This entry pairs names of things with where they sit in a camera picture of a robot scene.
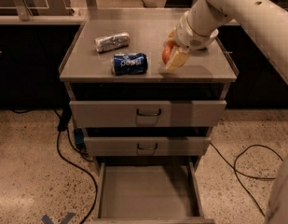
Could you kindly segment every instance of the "gray desk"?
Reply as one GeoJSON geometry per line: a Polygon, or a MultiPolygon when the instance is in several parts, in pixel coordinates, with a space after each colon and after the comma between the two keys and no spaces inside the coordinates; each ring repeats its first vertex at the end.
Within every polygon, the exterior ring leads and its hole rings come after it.
{"type": "Polygon", "coordinates": [[[75,125],[100,168],[95,222],[213,223],[203,215],[195,170],[236,74],[216,41],[165,71],[162,43],[184,12],[94,10],[60,67],[75,125]],[[96,37],[119,32],[130,34],[128,47],[96,52],[96,37]],[[113,76],[119,52],[145,53],[147,73],[113,76]]]}

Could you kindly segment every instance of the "empty drawer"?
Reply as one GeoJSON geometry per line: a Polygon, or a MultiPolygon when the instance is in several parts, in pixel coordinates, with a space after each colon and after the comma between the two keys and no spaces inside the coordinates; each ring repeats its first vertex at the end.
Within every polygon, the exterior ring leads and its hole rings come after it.
{"type": "Polygon", "coordinates": [[[90,156],[201,156],[210,144],[203,137],[85,137],[90,156]]]}
{"type": "Polygon", "coordinates": [[[102,162],[94,222],[214,223],[203,217],[193,162],[182,158],[150,165],[102,162]]]}
{"type": "Polygon", "coordinates": [[[217,125],[225,101],[73,101],[78,127],[207,127],[217,125]]]}

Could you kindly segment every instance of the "silver can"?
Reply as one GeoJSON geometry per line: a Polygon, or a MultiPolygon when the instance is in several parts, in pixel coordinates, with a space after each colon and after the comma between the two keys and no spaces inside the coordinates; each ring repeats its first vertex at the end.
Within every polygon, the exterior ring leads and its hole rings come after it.
{"type": "Polygon", "coordinates": [[[126,47],[129,45],[129,43],[130,37],[126,32],[95,39],[96,50],[98,52],[105,52],[108,50],[126,47]]]}

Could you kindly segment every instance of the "concrete floor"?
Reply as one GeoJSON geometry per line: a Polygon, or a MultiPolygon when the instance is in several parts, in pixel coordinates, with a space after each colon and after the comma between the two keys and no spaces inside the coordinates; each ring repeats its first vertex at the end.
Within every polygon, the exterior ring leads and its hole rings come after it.
{"type": "MultiPolygon", "coordinates": [[[[89,211],[95,188],[83,172],[63,161],[56,149],[59,118],[52,110],[15,114],[0,110],[0,224],[42,223],[47,215],[61,223],[68,213],[69,223],[79,223],[89,211]]],[[[213,129],[213,143],[233,163],[246,147],[262,144],[282,157],[288,153],[288,110],[227,110],[213,129]]],[[[90,171],[61,135],[61,153],[90,171]]],[[[238,162],[249,175],[274,176],[280,160],[270,151],[255,147],[238,162]]],[[[264,218],[240,186],[231,168],[209,147],[197,170],[199,193],[205,217],[217,224],[259,224],[264,218]]],[[[241,178],[264,211],[273,182],[241,178]]]]}

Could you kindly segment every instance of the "can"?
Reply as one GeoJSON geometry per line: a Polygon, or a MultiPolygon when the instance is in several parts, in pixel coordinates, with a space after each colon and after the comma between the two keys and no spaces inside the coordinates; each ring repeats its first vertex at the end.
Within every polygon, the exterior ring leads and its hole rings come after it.
{"type": "Polygon", "coordinates": [[[128,46],[130,43],[129,34],[124,32],[115,35],[103,36],[95,39],[95,46],[98,52],[119,49],[128,46]]]}
{"type": "Polygon", "coordinates": [[[114,55],[113,73],[115,76],[144,74],[147,67],[147,57],[143,53],[114,55]]]}

